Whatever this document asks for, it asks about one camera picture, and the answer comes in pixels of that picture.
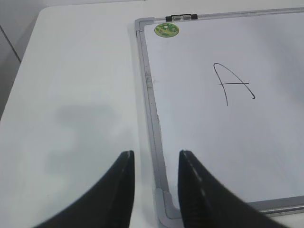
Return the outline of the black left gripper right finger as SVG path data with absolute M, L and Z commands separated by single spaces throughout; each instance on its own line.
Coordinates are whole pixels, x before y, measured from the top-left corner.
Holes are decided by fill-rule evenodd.
M 244 202 L 218 181 L 191 151 L 180 151 L 178 198 L 186 228 L 283 228 L 275 216 L 304 215 L 304 200 L 292 197 L 294 206 L 262 213 Z

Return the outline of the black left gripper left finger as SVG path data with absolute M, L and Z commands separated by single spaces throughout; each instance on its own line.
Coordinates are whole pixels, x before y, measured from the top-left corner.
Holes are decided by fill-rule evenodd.
M 122 152 L 105 175 L 83 196 L 40 228 L 127 228 L 134 195 L 134 152 Z

